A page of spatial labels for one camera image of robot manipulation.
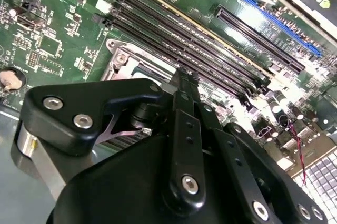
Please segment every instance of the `motherboard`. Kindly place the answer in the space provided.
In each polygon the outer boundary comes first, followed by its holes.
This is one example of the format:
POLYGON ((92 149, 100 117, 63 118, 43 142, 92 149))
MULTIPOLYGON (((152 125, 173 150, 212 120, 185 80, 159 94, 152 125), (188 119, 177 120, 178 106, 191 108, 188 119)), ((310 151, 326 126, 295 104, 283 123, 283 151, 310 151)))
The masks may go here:
POLYGON ((0 0, 0 103, 20 111, 35 86, 125 78, 170 91, 184 68, 223 125, 295 174, 337 127, 337 40, 297 2, 0 0))

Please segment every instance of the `blue pcie slot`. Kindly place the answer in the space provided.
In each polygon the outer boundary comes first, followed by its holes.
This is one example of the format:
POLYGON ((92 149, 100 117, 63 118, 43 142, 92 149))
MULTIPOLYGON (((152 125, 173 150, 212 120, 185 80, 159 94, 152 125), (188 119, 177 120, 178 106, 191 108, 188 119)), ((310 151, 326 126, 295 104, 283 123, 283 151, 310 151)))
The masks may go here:
POLYGON ((260 9, 258 7, 256 1, 254 1, 254 0, 244 0, 244 1, 247 2, 249 5, 251 5, 252 7, 256 8, 257 10, 259 10, 266 18, 268 18, 270 21, 272 21, 273 23, 275 23, 281 30, 283 30, 285 33, 287 33, 291 38, 293 38, 294 40, 296 40, 298 43, 300 43, 307 50, 309 50, 310 52, 312 52, 313 54, 315 54, 317 57, 322 57, 322 53, 318 49, 316 49, 313 45, 311 45, 311 44, 306 43, 305 41, 303 41, 302 38, 298 34, 292 32, 287 26, 285 26, 276 17, 272 16, 267 11, 260 9))

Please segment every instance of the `bolt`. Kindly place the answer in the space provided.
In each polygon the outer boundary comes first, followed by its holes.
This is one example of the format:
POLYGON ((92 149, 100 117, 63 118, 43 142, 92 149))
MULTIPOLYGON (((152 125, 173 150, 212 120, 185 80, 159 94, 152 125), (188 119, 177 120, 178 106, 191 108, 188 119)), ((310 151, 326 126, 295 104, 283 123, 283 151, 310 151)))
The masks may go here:
POLYGON ((63 102, 59 98, 48 97, 43 100, 43 105, 50 110, 59 110, 63 107, 63 102))
POLYGON ((156 87, 154 84, 150 85, 150 89, 152 91, 159 91, 158 87, 156 87))
POLYGON ((88 129, 93 126, 93 120, 89 115, 76 115, 73 122, 78 128, 88 129))
POLYGON ((195 181, 194 178, 190 176, 184 176, 182 179, 182 184, 184 189, 189 193, 189 194, 196 194, 198 192, 198 183, 195 181))
POLYGON ((262 220, 267 221, 269 218, 269 214, 267 209, 258 201, 253 202, 253 208, 257 216, 259 216, 262 220))
POLYGON ((317 210, 314 206, 311 207, 311 210, 314 212, 314 215, 319 219, 323 220, 323 215, 317 210))
POLYGON ((184 93, 181 94, 181 97, 183 97, 184 100, 188 100, 189 99, 189 97, 186 94, 184 94, 184 93))
POLYGON ((304 208, 304 206, 302 206, 301 204, 298 204, 298 205, 297 205, 297 208, 299 209, 301 215, 302 215, 305 219, 310 220, 310 213, 308 212, 308 210, 306 210, 306 209, 304 208))
POLYGON ((209 105, 205 105, 204 108, 206 109, 207 112, 212 111, 212 108, 209 105))
POLYGON ((120 64, 125 64, 127 57, 124 54, 118 54, 116 60, 120 64))
POLYGON ((241 128, 237 125, 234 126, 236 132, 241 133, 241 128))
POLYGON ((109 42, 107 45, 109 46, 109 48, 115 47, 115 43, 113 41, 109 42))

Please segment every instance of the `black metal arm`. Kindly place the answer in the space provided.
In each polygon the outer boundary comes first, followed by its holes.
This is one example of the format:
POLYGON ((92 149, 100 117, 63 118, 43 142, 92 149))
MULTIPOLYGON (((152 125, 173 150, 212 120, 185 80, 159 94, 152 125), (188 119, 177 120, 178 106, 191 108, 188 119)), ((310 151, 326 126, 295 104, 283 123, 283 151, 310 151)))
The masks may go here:
POLYGON ((177 70, 170 85, 131 79, 27 93, 12 149, 57 200, 48 223, 327 223, 243 128, 221 127, 196 76, 177 70), (152 135, 92 165, 95 143, 143 127, 152 135))

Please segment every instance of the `red wire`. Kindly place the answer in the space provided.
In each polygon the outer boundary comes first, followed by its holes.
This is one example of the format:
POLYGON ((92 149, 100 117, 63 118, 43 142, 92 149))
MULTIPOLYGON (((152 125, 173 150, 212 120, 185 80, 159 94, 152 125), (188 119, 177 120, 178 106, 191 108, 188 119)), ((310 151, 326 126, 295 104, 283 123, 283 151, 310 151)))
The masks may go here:
POLYGON ((297 132, 295 131, 292 124, 289 125, 289 128, 290 128, 290 131, 291 131, 293 137, 297 141, 297 147, 299 149, 300 161, 301 161, 301 166, 302 166, 302 170, 303 170, 303 180, 302 181, 303 181, 303 185, 305 186, 306 185, 306 172, 305 172, 304 156, 302 154, 302 146, 301 146, 302 139, 297 136, 297 132))

